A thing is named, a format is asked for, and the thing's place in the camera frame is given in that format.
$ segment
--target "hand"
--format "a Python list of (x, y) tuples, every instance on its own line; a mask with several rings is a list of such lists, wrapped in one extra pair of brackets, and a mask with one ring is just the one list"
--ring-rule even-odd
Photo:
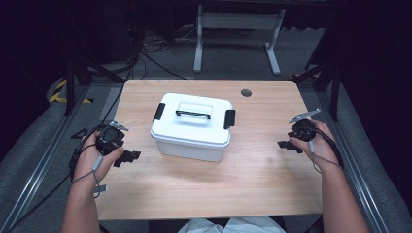
[(85, 142), (84, 147), (83, 147), (84, 150), (79, 157), (79, 161), (77, 162), (75, 174), (73, 177), (73, 181), (75, 183), (82, 183), (91, 188), (96, 186), (96, 182), (99, 183), (103, 180), (103, 178), (109, 172), (113, 163), (119, 157), (121, 157), (121, 155), (124, 152), (124, 148), (119, 147), (113, 150), (111, 153), (104, 156), (100, 166), (95, 171), (95, 177), (94, 177), (93, 174), (90, 172), (97, 158), (100, 156), (100, 152), (97, 150), (96, 145), (95, 145), (96, 138), (99, 136), (99, 134), (100, 132), (95, 132), (91, 134), (90, 137)]
[[(328, 137), (334, 141), (333, 135), (330, 132), (329, 128), (325, 123), (322, 123), (320, 121), (311, 120), (315, 124), (315, 128), (318, 128), (322, 130), (324, 133), (328, 135)], [(315, 154), (318, 156), (315, 156), (312, 154), (312, 152), (309, 149), (309, 143), (301, 141), (297, 138), (290, 138), (290, 142), (302, 149), (306, 155), (309, 157), (312, 162), (314, 162), (320, 169), (321, 171), (324, 170), (328, 166), (334, 166), (330, 162), (327, 162), (324, 159), (327, 159), (328, 161), (334, 162), (338, 164), (338, 160), (336, 158), (336, 155), (334, 154), (333, 150), (331, 149), (330, 145), (327, 143), (327, 141), (318, 133), (316, 134), (315, 138), (312, 140), (314, 148), (315, 148)]]

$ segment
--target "round hole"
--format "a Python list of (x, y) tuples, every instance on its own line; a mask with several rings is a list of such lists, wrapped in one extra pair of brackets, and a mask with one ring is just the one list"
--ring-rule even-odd
[(252, 92), (249, 89), (243, 89), (242, 91), (240, 91), (240, 93), (245, 97), (251, 97), (252, 96)]

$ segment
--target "black curtain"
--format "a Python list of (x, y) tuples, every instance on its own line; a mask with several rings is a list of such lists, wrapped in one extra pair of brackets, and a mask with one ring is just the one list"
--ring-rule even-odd
[(0, 161), (49, 107), (47, 91), (63, 69), (63, 46), (41, 4), (0, 3)]
[(340, 64), (342, 83), (387, 174), (412, 210), (412, 12), (407, 0), (348, 1), (312, 63)]

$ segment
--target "person's left hand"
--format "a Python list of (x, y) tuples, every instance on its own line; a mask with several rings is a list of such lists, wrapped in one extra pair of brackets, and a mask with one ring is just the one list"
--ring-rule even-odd
[(99, 136), (100, 132), (95, 132), (90, 135), (87, 141), (84, 144), (84, 151), (79, 157), (79, 160), (76, 165), (75, 174), (73, 177), (74, 183), (82, 183), (89, 187), (95, 187), (96, 182), (101, 182), (103, 178), (107, 175), (110, 168), (112, 167), (113, 163), (121, 157), (124, 152), (123, 147), (119, 147), (113, 150), (111, 153), (105, 155), (103, 157), (100, 166), (95, 171), (95, 177), (91, 172), (94, 163), (96, 162), (97, 158), (100, 156), (100, 152), (96, 148), (96, 138)]

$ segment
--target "table top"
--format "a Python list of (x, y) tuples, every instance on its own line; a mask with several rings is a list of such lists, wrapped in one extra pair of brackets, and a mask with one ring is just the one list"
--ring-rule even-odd
[[(249, 89), (251, 97), (244, 97)], [(228, 100), (236, 124), (221, 162), (161, 154), (151, 127), (166, 93)], [(96, 199), (99, 218), (287, 216), (322, 212), (321, 175), (303, 153), (280, 149), (289, 120), (307, 112), (289, 81), (127, 81), (116, 120), (124, 148), (142, 154), (113, 167)]]

